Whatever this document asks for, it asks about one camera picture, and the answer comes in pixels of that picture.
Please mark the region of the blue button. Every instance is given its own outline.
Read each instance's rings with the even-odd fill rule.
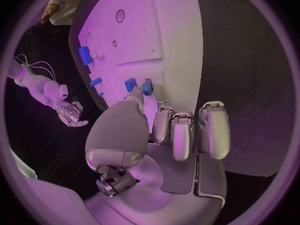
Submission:
[[[95,87],[97,84],[99,84],[101,82],[102,82],[102,79],[101,79],[101,77],[99,77],[99,78],[95,79],[94,81],[91,81],[89,83],[89,85],[93,88],[93,87]]]
[[[89,65],[93,62],[93,59],[90,55],[90,50],[87,46],[79,48],[79,54],[84,66]]]
[[[152,95],[152,84],[151,82],[145,82],[142,84],[142,92],[146,95],[146,96],[151,96]]]
[[[128,79],[125,82],[125,86],[127,89],[127,92],[132,92],[132,90],[134,89],[134,87],[137,85],[136,80],[134,78]]]

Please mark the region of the hole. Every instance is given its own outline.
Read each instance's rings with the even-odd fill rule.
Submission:
[[[125,13],[123,10],[119,10],[116,12],[115,19],[118,23],[123,22],[124,18],[125,18]]]

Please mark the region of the person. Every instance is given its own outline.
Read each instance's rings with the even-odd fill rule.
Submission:
[[[48,22],[55,26],[71,25],[79,2],[80,0],[50,0],[40,21],[33,25],[27,33],[36,32]]]

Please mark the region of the blue plastic piece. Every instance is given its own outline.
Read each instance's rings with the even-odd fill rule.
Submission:
[[[136,80],[131,78],[125,82],[125,86],[127,88],[127,92],[131,93],[134,87],[137,85]]]
[[[95,79],[94,81],[91,81],[89,83],[89,85],[93,88],[93,87],[95,87],[97,84],[99,84],[101,82],[102,82],[102,79],[101,79],[101,77],[99,77],[99,78]]]
[[[146,96],[151,96],[152,95],[152,84],[151,82],[145,82],[142,85],[142,92],[146,95]]]
[[[93,62],[93,59],[90,55],[90,50],[87,46],[79,48],[79,54],[84,66],[89,65]]]

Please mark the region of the white robotic arm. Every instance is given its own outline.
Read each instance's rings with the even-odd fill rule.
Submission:
[[[29,66],[19,65],[14,59],[7,76],[20,87],[27,88],[37,101],[56,110],[60,120],[67,126],[81,127],[88,124],[88,121],[79,121],[83,111],[81,104],[78,101],[65,101],[68,96],[67,85],[59,85],[45,76],[35,75]]]

